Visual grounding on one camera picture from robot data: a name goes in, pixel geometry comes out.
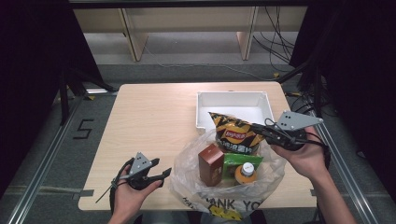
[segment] metal bar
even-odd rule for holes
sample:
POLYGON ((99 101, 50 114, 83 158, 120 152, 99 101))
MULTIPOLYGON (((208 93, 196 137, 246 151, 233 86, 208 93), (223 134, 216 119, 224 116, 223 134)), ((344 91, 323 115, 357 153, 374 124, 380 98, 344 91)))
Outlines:
POLYGON ((322 91, 321 75, 319 72, 319 68, 316 67, 315 88, 314 88, 314 110, 315 110, 316 116, 320 117, 320 118, 322 118, 322 114, 320 111, 321 91, 322 91))
POLYGON ((14 211, 11 213, 11 216, 7 223, 23 223, 25 220, 34 200, 35 196, 40 190, 40 186, 43 183, 47 173, 52 165, 53 160, 58 153, 59 148, 64 140, 64 135, 67 132, 69 125, 82 102, 83 97, 77 97, 75 99, 75 103, 71 108, 71 113, 68 120, 62 125, 58 132, 56 133, 54 139, 52 140, 49 149, 41 161, 39 167, 37 168, 35 175, 30 182, 29 186, 26 188, 26 191, 21 196, 17 205, 14 208, 14 211))
POLYGON ((314 4, 338 5, 334 0, 38 0, 34 5, 71 8, 127 8, 127 7, 301 7, 314 4))
POLYGON ((110 86, 110 85, 107 85, 107 84, 106 84, 104 81, 102 81, 102 80, 99 80, 99 79, 97 79, 97 78, 95 78, 95 77, 92 77, 92 76, 90 76, 90 75, 88 75, 88 74, 86 74, 86 73, 80 71, 80 70, 77 69, 77 68, 69 68, 69 70, 70 70, 71 72, 73 72, 76 76, 78 76, 78 77, 80 77, 80 78, 82 78, 82 79, 84 79, 84 80, 87 80, 87 81, 89 81, 89 82, 95 84, 95 85, 98 86, 98 87, 102 87, 103 89, 105 89, 105 90, 107 90, 107 91, 118 91, 118 90, 119 90, 119 89, 114 88, 114 87, 112 87, 112 86, 110 86))
POLYGON ((62 106, 62 120, 61 125, 67 121, 69 117, 69 99, 67 96, 66 80, 64 77, 64 70, 59 75, 59 94, 61 95, 61 106, 62 106))
POLYGON ((105 89, 87 89, 87 95, 116 96, 117 91, 107 91, 105 89))
MULTIPOLYGON (((305 100, 308 103, 313 103, 311 99, 305 98, 305 100)), ((312 116, 316 116, 314 111, 310 111, 310 113, 312 116)), ((347 163, 344 161, 343 156, 338 150, 337 145, 332 140, 332 137, 330 136, 325 124, 321 123, 316 127, 318 134, 320 135, 322 140, 330 147, 330 151, 332 153, 332 161, 335 165, 335 168, 341 176, 343 183, 345 184, 346 190, 350 195, 350 198, 352 199, 359 214, 361 215, 361 219, 364 223, 379 223, 369 202, 364 196, 361 188, 353 177, 353 174, 350 172, 347 163)))

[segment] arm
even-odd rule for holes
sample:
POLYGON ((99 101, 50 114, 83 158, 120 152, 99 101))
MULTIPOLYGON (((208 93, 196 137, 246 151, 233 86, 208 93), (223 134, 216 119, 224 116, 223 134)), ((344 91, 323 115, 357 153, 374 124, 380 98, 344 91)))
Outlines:
MULTIPOLYGON (((121 175, 126 175, 130 166, 131 165, 126 166, 121 175)), ((145 189, 136 190, 125 182, 126 180, 119 181, 114 202, 114 213, 108 222, 109 224, 126 223, 139 211, 143 201, 145 201, 149 194, 162 183, 161 180, 157 180, 148 185, 145 189)))
MULTIPOLYGON (((313 127, 305 130, 307 133, 317 134, 313 127)), ((309 140, 318 141, 314 135, 307 136, 309 140)), ((287 151, 278 146, 271 148, 276 154, 289 161, 297 173, 311 181, 317 194, 318 205, 327 223, 356 223, 325 167, 323 150, 320 146, 305 144, 297 151, 287 151)))

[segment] clear plastic bag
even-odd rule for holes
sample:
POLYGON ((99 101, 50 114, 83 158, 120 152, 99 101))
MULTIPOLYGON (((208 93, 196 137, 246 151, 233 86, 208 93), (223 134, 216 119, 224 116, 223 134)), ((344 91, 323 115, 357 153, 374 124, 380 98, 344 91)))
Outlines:
POLYGON ((278 156, 264 140, 258 150, 263 160, 257 168, 256 181, 237 186, 227 186, 221 182, 215 187, 207 187, 200 178, 198 154, 216 142, 215 136, 215 130, 211 130, 184 147, 175 159, 169 188, 193 210, 240 220, 250 215, 275 191, 285 174, 286 160, 278 156))

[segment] person's left hand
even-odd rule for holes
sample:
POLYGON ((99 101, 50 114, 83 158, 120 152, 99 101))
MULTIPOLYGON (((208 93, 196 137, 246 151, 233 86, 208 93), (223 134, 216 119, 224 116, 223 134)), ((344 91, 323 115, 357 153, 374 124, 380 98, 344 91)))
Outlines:
MULTIPOLYGON (((126 175, 130 166, 131 165, 127 165, 122 171, 121 175, 126 175)), ((114 200, 114 212, 108 223, 127 222, 139 211, 143 201, 145 201, 149 194, 157 189, 162 183, 161 180, 157 180, 154 183, 148 185, 145 189, 136 190, 131 188, 125 182, 126 180, 122 179, 118 183, 119 186, 116 189, 114 200)))

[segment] black strap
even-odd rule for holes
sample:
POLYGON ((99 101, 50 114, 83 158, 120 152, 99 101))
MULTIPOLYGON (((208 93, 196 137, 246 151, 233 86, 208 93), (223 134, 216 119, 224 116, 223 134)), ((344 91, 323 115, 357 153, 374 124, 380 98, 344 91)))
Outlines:
POLYGON ((115 197, 116 197, 116 189, 119 186, 118 183, 119 183, 122 171, 125 169, 125 167, 127 165, 129 165, 129 164, 132 165, 132 163, 134 163, 134 158, 131 158, 130 160, 125 162, 125 164, 123 164, 123 166, 119 170, 119 173, 117 174, 117 176, 111 181, 111 189, 110 189, 110 196, 109 196, 111 214, 113 214, 113 212, 114 212, 114 201, 115 201, 115 197))

